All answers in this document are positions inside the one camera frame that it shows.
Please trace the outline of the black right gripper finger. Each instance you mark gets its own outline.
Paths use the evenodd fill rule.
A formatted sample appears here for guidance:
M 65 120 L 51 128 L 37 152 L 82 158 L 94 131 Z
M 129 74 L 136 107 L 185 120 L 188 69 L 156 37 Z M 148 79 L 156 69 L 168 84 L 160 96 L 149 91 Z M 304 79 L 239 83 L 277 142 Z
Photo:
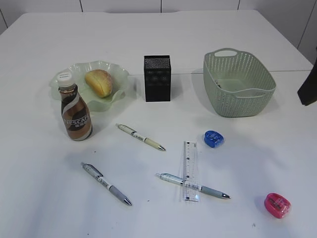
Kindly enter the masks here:
M 315 64 L 309 76 L 297 92 L 299 99 L 304 106 L 317 101 L 317 65 Z

